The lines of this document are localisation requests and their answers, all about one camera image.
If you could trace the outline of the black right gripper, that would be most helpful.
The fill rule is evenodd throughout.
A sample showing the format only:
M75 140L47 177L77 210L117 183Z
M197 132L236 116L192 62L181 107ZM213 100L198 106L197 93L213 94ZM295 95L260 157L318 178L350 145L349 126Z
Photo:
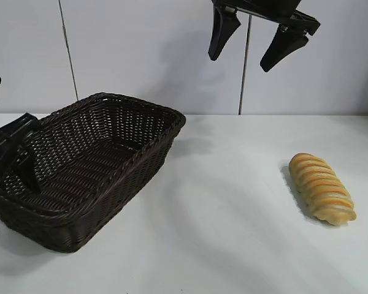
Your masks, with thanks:
M320 27L320 22L297 10L301 0L221 0L213 2L213 29L208 50L209 58L216 61L229 38L240 27L237 11L245 12L286 28L277 29L269 48L260 61L263 71L268 72L283 58L306 46Z

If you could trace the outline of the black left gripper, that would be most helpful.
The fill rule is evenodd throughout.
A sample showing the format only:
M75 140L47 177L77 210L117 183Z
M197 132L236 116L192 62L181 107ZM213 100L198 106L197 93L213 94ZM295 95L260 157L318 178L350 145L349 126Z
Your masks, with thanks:
M0 181L13 170L30 191L41 193L34 168L35 154L25 143L40 128L40 121L29 113L0 128Z

